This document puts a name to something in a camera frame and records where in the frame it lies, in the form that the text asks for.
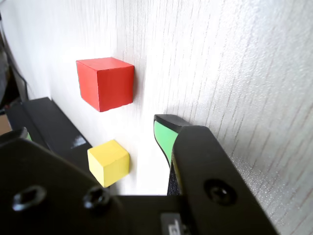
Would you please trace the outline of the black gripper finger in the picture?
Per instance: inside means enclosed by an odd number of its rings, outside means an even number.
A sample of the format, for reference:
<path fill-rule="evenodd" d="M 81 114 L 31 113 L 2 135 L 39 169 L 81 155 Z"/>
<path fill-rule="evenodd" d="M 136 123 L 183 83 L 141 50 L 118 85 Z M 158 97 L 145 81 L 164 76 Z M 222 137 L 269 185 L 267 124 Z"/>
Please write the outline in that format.
<path fill-rule="evenodd" d="M 168 195 L 183 198 L 190 235 L 274 235 L 268 216 L 210 129 L 176 115 L 154 116 L 170 168 Z"/>
<path fill-rule="evenodd" d="M 0 137 L 0 232 L 3 235 L 125 235 L 109 190 L 26 130 Z"/>

